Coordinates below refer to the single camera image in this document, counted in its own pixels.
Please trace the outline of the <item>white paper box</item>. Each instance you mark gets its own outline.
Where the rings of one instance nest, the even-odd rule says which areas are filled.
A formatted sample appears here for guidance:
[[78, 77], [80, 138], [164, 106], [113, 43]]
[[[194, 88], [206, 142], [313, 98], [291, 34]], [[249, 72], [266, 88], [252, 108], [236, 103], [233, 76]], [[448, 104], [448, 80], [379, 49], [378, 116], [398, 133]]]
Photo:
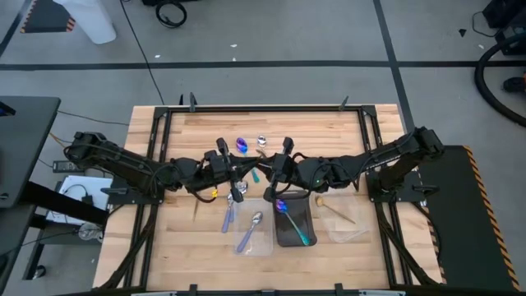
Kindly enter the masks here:
[[[111, 178], [69, 175], [63, 180], [58, 192], [71, 199], [83, 201], [101, 210], [108, 210], [108, 194], [102, 192], [102, 189], [111, 187], [112, 182], [113, 180]], [[46, 220], [74, 225], [82, 225], [85, 223], [84, 220], [60, 214], [56, 211], [48, 211]]]

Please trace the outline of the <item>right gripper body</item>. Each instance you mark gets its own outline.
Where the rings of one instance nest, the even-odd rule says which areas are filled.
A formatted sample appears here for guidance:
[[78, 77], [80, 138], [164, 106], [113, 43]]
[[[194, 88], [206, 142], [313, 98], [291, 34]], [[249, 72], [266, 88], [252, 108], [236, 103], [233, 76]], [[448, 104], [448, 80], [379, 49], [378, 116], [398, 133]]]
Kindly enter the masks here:
[[311, 190], [311, 157], [288, 155], [284, 162], [283, 176], [285, 189], [298, 187]]

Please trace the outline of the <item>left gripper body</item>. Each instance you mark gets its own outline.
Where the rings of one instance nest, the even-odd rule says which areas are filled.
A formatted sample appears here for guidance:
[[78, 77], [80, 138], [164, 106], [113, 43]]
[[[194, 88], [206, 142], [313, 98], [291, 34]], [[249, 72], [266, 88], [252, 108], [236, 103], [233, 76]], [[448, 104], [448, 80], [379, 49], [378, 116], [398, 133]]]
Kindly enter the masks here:
[[208, 163], [203, 168], [204, 184], [206, 187], [217, 187], [221, 183], [230, 181], [230, 163], [227, 154], [217, 154], [215, 150], [205, 152], [205, 161]]

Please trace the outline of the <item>black power adapter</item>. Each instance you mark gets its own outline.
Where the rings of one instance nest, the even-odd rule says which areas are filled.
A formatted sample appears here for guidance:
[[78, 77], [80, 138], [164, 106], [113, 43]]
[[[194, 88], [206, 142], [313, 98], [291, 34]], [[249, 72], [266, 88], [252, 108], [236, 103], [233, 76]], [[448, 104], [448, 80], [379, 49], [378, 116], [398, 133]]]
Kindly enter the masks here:
[[54, 160], [52, 164], [54, 173], [84, 173], [85, 170], [69, 160]]

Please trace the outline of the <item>large black orange striped mat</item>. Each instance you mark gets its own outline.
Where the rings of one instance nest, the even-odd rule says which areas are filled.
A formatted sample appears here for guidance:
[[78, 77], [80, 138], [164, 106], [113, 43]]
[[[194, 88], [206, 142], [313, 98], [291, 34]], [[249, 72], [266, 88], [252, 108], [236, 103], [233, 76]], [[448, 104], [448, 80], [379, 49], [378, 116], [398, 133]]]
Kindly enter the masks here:
[[450, 287], [519, 292], [487, 190], [467, 146], [447, 146], [435, 161], [419, 168], [424, 184], [439, 188], [427, 199], [440, 236], [440, 267]]

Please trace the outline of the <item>black equipment box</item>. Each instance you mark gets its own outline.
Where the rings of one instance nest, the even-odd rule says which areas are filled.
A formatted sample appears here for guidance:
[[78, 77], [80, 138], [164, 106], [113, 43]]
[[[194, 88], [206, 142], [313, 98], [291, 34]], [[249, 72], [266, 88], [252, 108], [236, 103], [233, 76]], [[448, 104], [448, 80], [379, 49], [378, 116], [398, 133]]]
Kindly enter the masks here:
[[482, 14], [488, 26], [497, 29], [494, 38], [498, 44], [526, 34], [526, 0], [491, 0]]

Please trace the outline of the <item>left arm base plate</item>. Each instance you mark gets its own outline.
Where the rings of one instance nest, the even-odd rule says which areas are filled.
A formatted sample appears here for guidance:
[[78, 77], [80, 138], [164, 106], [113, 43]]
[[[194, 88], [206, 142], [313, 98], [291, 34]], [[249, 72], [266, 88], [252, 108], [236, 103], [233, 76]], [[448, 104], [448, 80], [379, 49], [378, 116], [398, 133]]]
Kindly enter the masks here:
[[108, 204], [112, 205], [159, 205], [164, 202], [163, 192], [158, 192], [155, 197], [143, 194], [120, 177], [115, 177], [108, 187], [102, 187], [100, 191], [108, 195]]

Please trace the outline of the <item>gold spoon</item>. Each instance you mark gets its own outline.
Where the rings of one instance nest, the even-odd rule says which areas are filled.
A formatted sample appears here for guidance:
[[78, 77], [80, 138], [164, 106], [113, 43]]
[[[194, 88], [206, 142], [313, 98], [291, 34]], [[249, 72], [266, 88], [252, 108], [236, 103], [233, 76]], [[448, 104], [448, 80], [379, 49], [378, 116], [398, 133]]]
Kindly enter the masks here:
[[336, 214], [337, 216], [339, 216], [340, 218], [344, 219], [344, 220], [347, 220], [348, 222], [352, 223], [352, 224], [355, 224], [355, 221], [353, 219], [351, 219], [350, 217], [346, 216], [345, 214], [339, 212], [338, 210], [334, 209], [333, 207], [327, 205], [324, 200], [323, 200], [323, 197], [322, 196], [317, 196], [315, 197], [315, 203], [318, 207], [325, 207], [327, 208], [328, 210], [332, 211], [334, 214]]

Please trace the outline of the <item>white column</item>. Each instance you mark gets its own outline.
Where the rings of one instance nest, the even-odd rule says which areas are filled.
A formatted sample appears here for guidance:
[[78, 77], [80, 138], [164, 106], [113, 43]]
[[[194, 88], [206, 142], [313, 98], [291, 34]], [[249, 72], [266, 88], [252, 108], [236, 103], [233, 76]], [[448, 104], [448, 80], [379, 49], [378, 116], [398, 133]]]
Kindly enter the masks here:
[[97, 45], [117, 38], [111, 17], [102, 0], [53, 0], [63, 6], [88, 38]]

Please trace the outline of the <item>dark grey plastic bin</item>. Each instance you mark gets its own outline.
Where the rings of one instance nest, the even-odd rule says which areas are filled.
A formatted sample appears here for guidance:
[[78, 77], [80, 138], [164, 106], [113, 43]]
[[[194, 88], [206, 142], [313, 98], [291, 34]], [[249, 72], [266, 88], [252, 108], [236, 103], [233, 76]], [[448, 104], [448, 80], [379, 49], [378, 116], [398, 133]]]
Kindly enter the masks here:
[[[274, 202], [275, 231], [278, 245], [281, 247], [310, 247], [317, 243], [317, 237], [311, 217], [311, 206], [305, 191], [287, 191], [279, 195]], [[310, 244], [304, 246], [288, 218], [276, 210], [277, 200], [284, 200], [288, 212], [303, 233], [309, 237]]]

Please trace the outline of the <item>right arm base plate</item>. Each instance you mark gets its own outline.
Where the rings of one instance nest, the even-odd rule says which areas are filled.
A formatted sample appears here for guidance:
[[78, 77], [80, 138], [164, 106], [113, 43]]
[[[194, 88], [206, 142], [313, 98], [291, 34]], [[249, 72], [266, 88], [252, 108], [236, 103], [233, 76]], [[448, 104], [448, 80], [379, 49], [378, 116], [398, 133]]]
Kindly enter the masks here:
[[418, 171], [404, 176], [403, 182], [392, 189], [382, 189], [376, 171], [366, 173], [367, 190], [372, 202], [420, 202], [440, 191], [437, 185], [422, 184]]

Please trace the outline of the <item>iridescent rainbow spoon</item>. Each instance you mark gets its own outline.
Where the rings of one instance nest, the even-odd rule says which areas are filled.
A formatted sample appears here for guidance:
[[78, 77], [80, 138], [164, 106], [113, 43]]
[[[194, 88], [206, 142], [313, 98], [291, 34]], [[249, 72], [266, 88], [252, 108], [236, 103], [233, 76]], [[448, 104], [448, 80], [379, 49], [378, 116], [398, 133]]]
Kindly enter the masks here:
[[280, 199], [277, 200], [277, 202], [276, 202], [276, 210], [279, 213], [284, 214], [288, 218], [289, 222], [294, 227], [296, 233], [298, 234], [299, 238], [301, 239], [302, 244], [304, 246], [308, 246], [310, 244], [309, 237], [306, 236], [303, 233], [303, 231], [301, 231], [300, 228], [297, 226], [297, 224], [294, 222], [293, 218], [291, 217], [291, 215], [288, 212], [288, 206], [287, 206], [287, 204], [286, 204], [286, 202], [284, 200], [280, 200]]
[[[246, 141], [243, 138], [241, 138], [241, 137], [237, 138], [236, 146], [237, 146], [238, 151], [241, 154], [243, 154], [244, 156], [247, 156], [248, 145], [247, 145]], [[259, 183], [260, 182], [260, 179], [259, 179], [255, 169], [251, 170], [251, 175], [252, 175], [253, 181], [255, 183]]]

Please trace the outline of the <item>black desk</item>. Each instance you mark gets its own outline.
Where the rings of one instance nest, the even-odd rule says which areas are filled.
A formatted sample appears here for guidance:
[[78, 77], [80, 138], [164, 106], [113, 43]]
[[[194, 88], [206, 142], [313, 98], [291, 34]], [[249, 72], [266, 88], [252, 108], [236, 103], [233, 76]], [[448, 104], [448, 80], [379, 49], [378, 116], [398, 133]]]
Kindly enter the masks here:
[[60, 103], [57, 97], [0, 96], [0, 208], [20, 200]]

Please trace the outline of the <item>small black floor object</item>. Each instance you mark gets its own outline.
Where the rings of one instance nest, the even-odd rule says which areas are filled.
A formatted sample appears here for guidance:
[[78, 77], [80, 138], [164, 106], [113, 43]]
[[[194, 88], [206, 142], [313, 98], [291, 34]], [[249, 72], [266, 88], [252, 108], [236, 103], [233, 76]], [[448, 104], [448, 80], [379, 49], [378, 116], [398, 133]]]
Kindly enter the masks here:
[[503, 82], [502, 89], [508, 93], [526, 92], [526, 77], [511, 77]]

